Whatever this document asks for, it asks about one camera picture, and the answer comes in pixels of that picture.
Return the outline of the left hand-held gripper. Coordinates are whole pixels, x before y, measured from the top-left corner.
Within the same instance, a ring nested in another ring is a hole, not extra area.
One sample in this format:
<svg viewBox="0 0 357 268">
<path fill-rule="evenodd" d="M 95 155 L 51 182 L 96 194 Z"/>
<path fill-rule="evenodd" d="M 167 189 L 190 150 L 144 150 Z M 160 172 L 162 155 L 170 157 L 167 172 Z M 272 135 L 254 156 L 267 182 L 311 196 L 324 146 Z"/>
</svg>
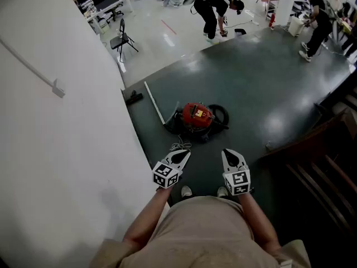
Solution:
<svg viewBox="0 0 357 268">
<path fill-rule="evenodd" d="M 191 156 L 189 149 L 170 152 L 161 162 L 158 161 L 152 169 L 152 181 L 161 188 L 167 189 L 175 185 Z"/>
</svg>

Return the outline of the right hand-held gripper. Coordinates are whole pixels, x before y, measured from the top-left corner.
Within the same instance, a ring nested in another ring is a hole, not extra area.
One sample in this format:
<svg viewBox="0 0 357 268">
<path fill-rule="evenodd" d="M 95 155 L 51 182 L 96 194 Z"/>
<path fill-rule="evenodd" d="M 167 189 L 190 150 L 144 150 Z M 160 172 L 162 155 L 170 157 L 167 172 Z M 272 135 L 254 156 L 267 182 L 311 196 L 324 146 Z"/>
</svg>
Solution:
<svg viewBox="0 0 357 268">
<path fill-rule="evenodd" d="M 223 178 L 229 193 L 233 196 L 250 193 L 250 170 L 247 170 L 248 165 L 243 155 L 232 149 L 224 149 L 221 156 L 224 168 Z M 236 168 L 238 171 L 230 173 L 230 168 Z"/>
</svg>

